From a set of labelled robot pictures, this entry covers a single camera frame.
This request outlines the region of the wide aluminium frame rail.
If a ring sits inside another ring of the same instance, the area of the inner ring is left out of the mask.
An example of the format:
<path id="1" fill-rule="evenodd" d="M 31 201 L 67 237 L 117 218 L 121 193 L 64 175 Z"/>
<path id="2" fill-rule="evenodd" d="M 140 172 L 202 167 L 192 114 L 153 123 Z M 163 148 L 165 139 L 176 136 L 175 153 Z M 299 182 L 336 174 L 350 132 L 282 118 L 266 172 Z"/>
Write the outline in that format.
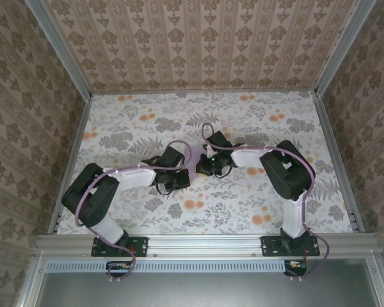
<path id="1" fill-rule="evenodd" d="M 372 233 L 323 233 L 328 258 L 378 258 L 381 249 Z M 33 258 L 80 260 L 91 257 L 93 235 L 40 235 Z M 149 235 L 147 259 L 215 260 L 262 258 L 261 235 Z"/>

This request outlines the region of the black connector board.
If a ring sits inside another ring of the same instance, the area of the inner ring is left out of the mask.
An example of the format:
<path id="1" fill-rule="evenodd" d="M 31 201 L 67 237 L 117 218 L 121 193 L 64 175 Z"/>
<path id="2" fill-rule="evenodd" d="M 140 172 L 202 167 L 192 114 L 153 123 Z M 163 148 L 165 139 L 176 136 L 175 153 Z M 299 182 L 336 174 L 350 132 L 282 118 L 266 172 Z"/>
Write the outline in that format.
<path id="1" fill-rule="evenodd" d="M 106 270 L 110 272 L 127 272 L 132 266 L 131 261 L 110 261 L 106 263 Z"/>
<path id="2" fill-rule="evenodd" d="M 286 276 L 303 276 L 307 271 L 307 262 L 305 260 L 285 260 L 284 266 Z"/>

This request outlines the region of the purple paper sheet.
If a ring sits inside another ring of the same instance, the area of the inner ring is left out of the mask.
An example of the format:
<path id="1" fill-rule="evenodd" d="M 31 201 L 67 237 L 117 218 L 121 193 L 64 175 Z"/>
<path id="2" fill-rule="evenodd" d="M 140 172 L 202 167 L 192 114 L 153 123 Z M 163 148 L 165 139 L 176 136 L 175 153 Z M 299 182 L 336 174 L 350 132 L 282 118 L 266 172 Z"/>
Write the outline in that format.
<path id="1" fill-rule="evenodd" d="M 191 146 L 191 148 L 184 150 L 185 167 L 188 170 L 189 181 L 191 183 L 198 178 L 196 165 L 199 163 L 201 155 L 207 155 L 206 150 L 202 146 Z"/>

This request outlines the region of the aluminium table side rail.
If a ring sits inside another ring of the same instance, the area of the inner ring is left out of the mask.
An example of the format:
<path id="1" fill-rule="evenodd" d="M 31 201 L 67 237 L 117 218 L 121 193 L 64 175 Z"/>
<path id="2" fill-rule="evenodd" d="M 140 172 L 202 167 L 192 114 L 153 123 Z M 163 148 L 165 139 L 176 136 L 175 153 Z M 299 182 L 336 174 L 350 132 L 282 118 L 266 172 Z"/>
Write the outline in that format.
<path id="1" fill-rule="evenodd" d="M 72 144 L 70 157 L 68 158 L 67 167 L 63 176 L 63 180 L 60 185 L 58 197 L 56 200 L 56 204 L 54 206 L 54 212 L 52 213 L 51 222 L 49 224 L 49 228 L 47 231 L 47 234 L 49 235 L 53 235 L 54 233 L 57 233 L 57 230 L 58 230 L 58 225 L 60 223 L 61 215 L 63 212 L 63 205 L 61 203 L 61 199 L 62 199 L 62 196 L 64 195 L 64 192 L 70 186 L 72 175 L 74 174 L 74 168 L 76 165 L 81 142 L 84 136 L 91 106 L 92 106 L 92 97 L 90 97 L 90 99 L 84 103 L 83 113 L 81 115 L 79 125 L 77 127 L 76 136 Z"/>
<path id="2" fill-rule="evenodd" d="M 365 233 L 365 227 L 358 209 L 358 205 L 356 204 L 355 196 L 353 194 L 353 190 L 346 173 L 339 147 L 337 145 L 335 135 L 333 133 L 333 129 L 321 96 L 315 95 L 314 105 L 326 140 L 326 145 L 330 153 L 342 198 L 348 212 L 350 225 L 354 232 Z"/>

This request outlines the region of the aluminium frame corner post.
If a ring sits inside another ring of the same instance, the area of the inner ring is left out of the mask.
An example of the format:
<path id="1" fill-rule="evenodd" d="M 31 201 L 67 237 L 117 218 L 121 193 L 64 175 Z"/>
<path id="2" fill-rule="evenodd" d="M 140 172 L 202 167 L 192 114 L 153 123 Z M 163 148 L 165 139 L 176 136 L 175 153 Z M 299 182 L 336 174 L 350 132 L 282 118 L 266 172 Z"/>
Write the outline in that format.
<path id="1" fill-rule="evenodd" d="M 54 19 L 45 7 L 44 0 L 26 0 L 26 3 L 52 45 L 52 48 L 61 60 L 61 63 L 68 72 L 84 102 L 89 102 L 91 100 L 92 90 L 84 78 L 73 54 L 70 52 L 67 41 L 62 37 Z"/>
<path id="2" fill-rule="evenodd" d="M 317 97 L 322 96 L 327 90 L 375 3 L 376 0 L 359 0 L 356 4 L 354 12 L 351 14 L 350 19 L 340 35 L 336 47 L 316 84 L 315 93 Z"/>

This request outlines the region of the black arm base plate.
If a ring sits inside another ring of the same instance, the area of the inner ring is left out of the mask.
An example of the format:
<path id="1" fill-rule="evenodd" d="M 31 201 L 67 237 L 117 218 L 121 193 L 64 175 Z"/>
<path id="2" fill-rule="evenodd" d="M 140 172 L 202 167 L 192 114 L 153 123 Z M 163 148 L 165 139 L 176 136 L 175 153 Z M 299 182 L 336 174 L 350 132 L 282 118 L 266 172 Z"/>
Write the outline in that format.
<path id="1" fill-rule="evenodd" d="M 320 249 L 314 236 L 293 239 L 282 236 L 263 236 L 260 238 L 262 255 L 272 256 L 319 256 Z"/>
<path id="2" fill-rule="evenodd" d="M 148 251 L 148 237 L 123 237 L 116 245 L 123 246 L 132 251 L 135 256 L 146 257 Z M 94 238 L 92 246 L 92 257 L 125 257 L 129 254 L 121 249 L 113 248 L 102 242 L 99 238 Z"/>

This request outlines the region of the grey sheet metal panel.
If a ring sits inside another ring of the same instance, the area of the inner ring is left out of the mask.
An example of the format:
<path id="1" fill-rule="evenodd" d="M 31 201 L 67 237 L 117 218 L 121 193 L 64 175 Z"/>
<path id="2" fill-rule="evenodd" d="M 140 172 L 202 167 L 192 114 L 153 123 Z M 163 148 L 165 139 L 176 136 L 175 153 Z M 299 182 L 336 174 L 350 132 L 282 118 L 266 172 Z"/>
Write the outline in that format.
<path id="1" fill-rule="evenodd" d="M 363 274 L 291 281 L 264 273 L 49 274 L 37 307 L 380 307 Z"/>

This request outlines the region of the thin aluminium wall rail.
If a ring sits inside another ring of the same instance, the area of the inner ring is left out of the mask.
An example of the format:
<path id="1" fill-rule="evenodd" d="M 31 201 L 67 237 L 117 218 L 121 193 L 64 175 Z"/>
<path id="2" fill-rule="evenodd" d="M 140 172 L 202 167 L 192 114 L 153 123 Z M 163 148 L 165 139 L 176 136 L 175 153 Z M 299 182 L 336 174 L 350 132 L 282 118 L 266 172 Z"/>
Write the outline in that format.
<path id="1" fill-rule="evenodd" d="M 193 90 L 145 90 L 145 91 L 94 91 L 91 95 L 157 95 L 157 94 L 190 94 L 190 93 L 289 93 L 315 92 L 313 88 L 240 88 L 240 89 L 193 89 Z"/>

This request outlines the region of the floral patterned table cover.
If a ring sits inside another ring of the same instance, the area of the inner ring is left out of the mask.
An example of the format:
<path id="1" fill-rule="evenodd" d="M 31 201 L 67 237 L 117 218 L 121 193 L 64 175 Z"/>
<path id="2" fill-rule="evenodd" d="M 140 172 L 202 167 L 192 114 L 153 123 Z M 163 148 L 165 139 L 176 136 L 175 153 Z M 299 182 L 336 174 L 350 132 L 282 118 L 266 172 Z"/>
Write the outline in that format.
<path id="1" fill-rule="evenodd" d="M 307 199 L 307 224 L 316 233 L 349 233 L 348 209 L 314 105 L 307 91 L 101 95 L 92 99 L 75 173 L 94 162 L 132 166 L 167 145 L 202 146 L 220 130 L 233 144 L 291 141 L 316 172 Z M 225 169 L 225 177 L 200 177 L 182 191 L 125 190 L 110 206 L 113 219 L 133 235 L 277 233 L 283 199 L 264 169 Z"/>

